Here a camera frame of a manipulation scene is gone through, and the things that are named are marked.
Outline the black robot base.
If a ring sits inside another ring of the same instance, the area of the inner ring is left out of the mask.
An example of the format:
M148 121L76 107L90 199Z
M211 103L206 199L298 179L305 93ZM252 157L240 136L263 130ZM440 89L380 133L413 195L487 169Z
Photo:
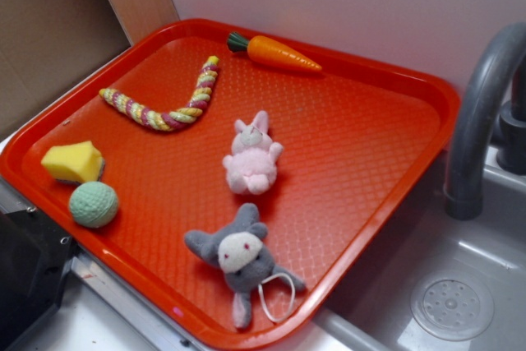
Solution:
M1 214L1 349L59 310L76 243L40 210Z

